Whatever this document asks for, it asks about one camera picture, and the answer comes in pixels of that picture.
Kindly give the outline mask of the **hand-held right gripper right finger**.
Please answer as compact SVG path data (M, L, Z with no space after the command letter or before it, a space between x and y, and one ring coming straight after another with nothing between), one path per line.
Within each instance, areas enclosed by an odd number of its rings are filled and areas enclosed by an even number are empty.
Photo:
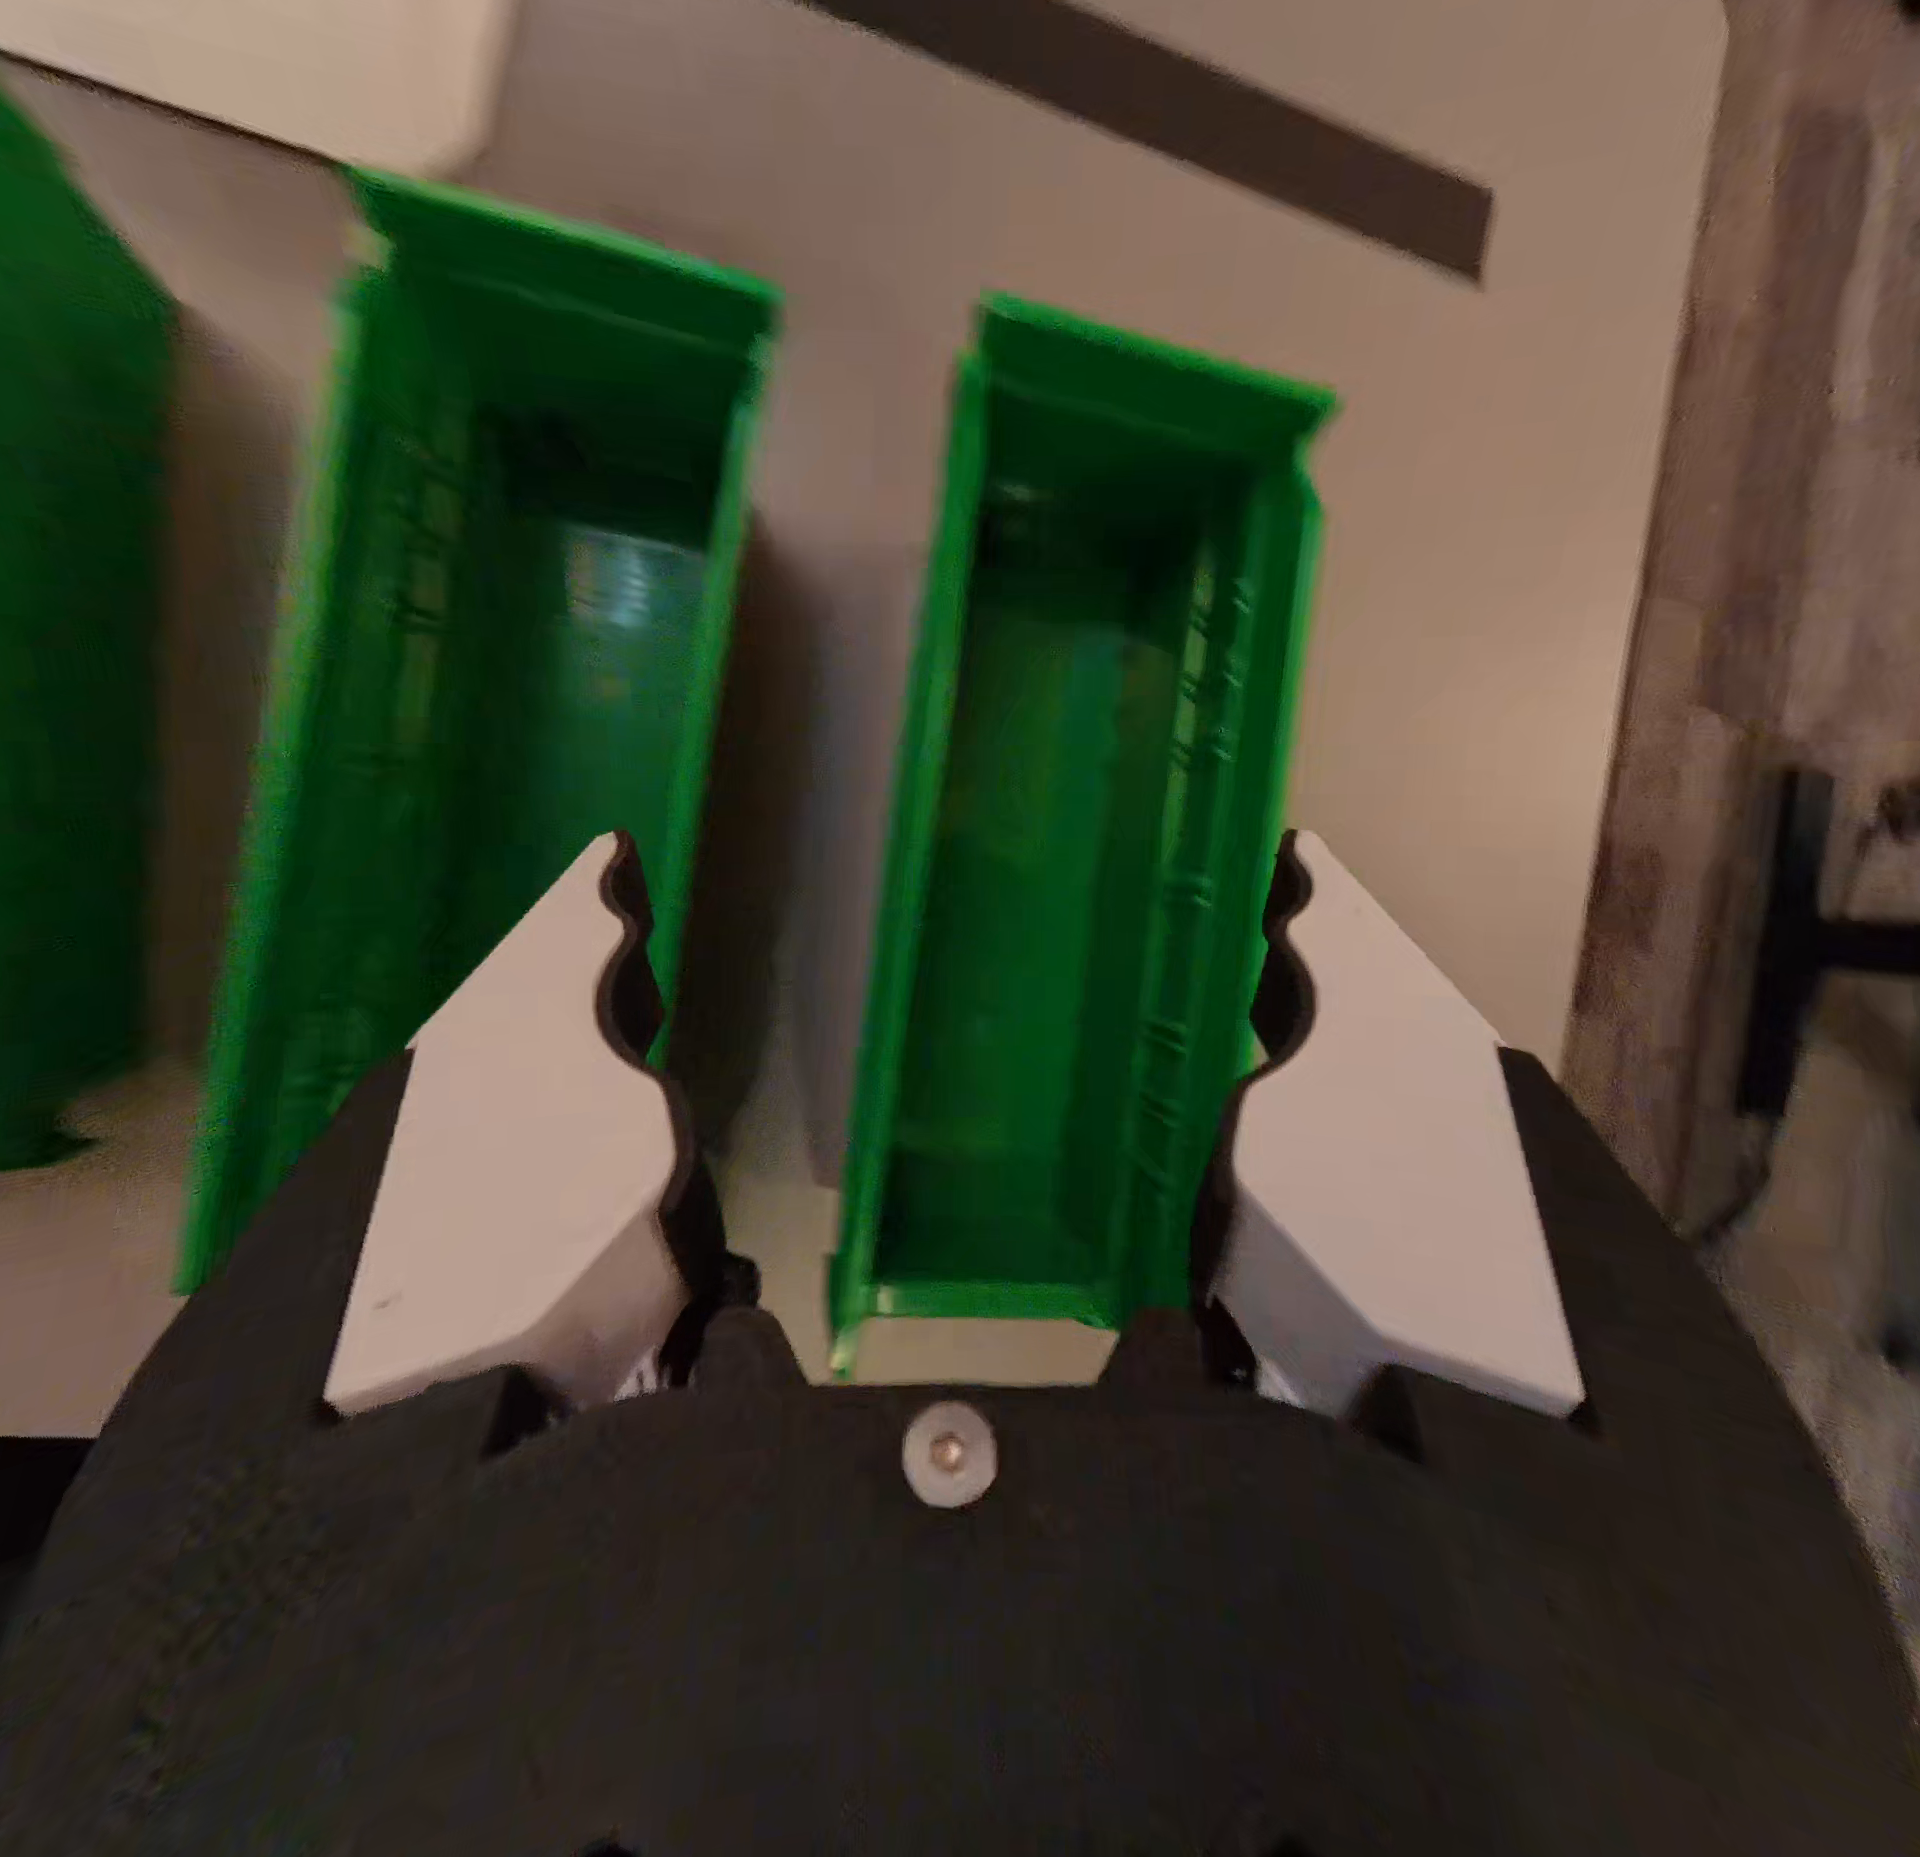
M1585 1403L1501 1043L1307 829L1280 837L1198 1296L1264 1399L1343 1418L1389 1367Z

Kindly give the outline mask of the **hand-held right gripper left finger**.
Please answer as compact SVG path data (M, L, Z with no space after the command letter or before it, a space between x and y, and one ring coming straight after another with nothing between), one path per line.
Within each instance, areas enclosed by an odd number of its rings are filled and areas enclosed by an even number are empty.
M684 1387L755 1272L726 1246L626 832L592 837L407 1045L324 1403L515 1367L566 1410Z

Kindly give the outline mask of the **green plastic bin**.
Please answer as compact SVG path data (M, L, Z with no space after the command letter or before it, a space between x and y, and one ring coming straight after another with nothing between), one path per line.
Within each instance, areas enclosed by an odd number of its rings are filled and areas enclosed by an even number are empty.
M2 107L2 1167L144 1054L177 311Z
M1283 836L1337 393L989 293L900 705L828 1267L871 1323L1189 1292Z
M345 172L171 1287L597 836L672 1015L779 289Z

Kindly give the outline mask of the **black strip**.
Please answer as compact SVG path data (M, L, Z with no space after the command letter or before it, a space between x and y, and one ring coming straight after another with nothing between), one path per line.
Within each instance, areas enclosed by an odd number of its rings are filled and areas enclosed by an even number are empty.
M1464 285L1485 285L1491 189L1076 0L787 2Z

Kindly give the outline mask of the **black metal frame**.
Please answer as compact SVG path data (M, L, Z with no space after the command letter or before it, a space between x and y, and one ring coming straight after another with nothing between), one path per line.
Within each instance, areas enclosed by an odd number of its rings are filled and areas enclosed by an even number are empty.
M1830 976L1917 979L1916 918L1826 914L1821 885L1836 778L1811 766L1781 771L1762 870L1762 904L1741 1038L1735 1112L1775 1124L1793 1085L1802 1035Z

